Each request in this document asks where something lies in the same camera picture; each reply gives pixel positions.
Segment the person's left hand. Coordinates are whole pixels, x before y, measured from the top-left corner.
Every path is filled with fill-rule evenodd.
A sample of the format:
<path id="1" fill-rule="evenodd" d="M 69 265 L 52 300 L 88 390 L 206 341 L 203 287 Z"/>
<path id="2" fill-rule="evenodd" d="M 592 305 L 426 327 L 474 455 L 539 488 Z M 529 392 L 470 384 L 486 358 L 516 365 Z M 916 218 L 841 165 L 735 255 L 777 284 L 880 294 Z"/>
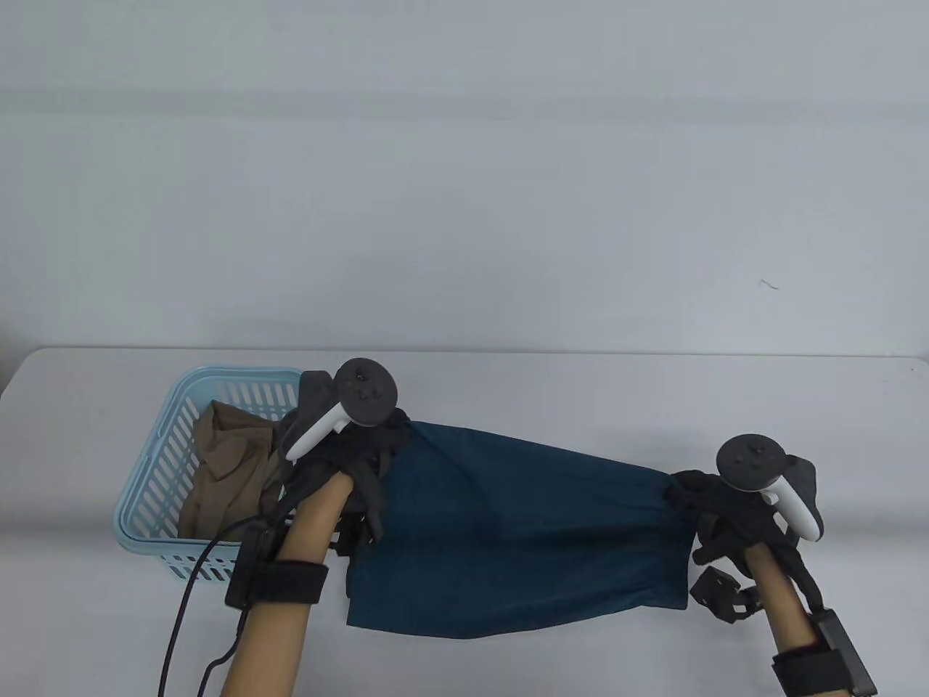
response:
<path id="1" fill-rule="evenodd" d="M 346 522 L 338 530 L 355 545 L 379 542 L 384 535 L 386 509 L 382 481 L 411 438 L 409 416 L 395 408 L 386 421 L 374 427 L 347 425 L 339 433 L 327 434 L 295 462 L 287 461 L 283 448 L 295 443 L 296 428 L 305 424 L 306 416 L 299 409 L 292 409 L 279 424 L 282 502 L 296 508 L 332 476 L 345 474 L 351 478 L 353 488 L 341 514 Z"/>

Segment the person's right hand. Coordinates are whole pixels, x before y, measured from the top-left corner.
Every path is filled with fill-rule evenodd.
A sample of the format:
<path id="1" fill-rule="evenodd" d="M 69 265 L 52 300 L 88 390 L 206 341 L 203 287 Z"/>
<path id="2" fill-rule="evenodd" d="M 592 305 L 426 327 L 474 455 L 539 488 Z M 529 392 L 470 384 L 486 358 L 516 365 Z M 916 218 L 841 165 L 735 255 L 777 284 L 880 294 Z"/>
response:
<path id="1" fill-rule="evenodd" d="M 692 557 L 697 565 L 727 558 L 742 575 L 752 578 L 745 551 L 763 544 L 787 570 L 804 567 L 796 541 L 780 530 L 775 509 L 758 492 L 741 492 L 720 476 L 695 469 L 671 478 L 674 483 L 665 488 L 663 497 L 696 521 L 700 547 Z"/>

